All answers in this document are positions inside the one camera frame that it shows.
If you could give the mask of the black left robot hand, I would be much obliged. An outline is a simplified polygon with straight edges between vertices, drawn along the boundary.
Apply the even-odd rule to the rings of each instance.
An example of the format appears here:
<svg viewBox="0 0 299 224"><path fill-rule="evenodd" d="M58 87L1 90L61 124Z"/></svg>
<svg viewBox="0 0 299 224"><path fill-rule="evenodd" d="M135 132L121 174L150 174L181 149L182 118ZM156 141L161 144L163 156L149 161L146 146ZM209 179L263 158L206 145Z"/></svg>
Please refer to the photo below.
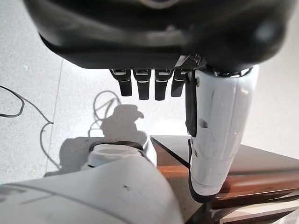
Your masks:
<svg viewBox="0 0 299 224"><path fill-rule="evenodd" d="M85 69L108 69L121 94L185 89L189 189L206 203L240 147L260 63L284 42L294 0L26 0L42 42Z"/></svg>

